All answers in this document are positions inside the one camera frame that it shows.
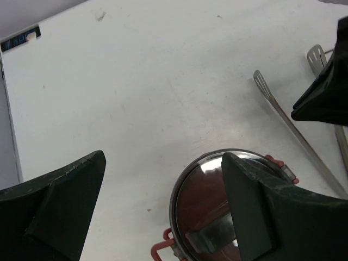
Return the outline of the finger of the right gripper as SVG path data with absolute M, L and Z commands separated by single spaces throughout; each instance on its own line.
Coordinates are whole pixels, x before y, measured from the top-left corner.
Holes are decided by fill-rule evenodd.
M 338 21 L 337 42 L 330 60 L 293 105 L 291 118 L 347 125 L 347 17 Z

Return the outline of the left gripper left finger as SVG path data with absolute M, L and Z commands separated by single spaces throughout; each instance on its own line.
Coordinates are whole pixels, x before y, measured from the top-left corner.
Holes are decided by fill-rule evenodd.
M 1 260 L 80 260 L 105 167 L 98 150 L 1 190 Z

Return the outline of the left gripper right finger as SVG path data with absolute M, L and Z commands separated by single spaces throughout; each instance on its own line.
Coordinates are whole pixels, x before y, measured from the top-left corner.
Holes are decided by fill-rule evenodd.
M 347 260 L 347 200 L 299 188 L 233 153 L 222 175 L 242 260 Z

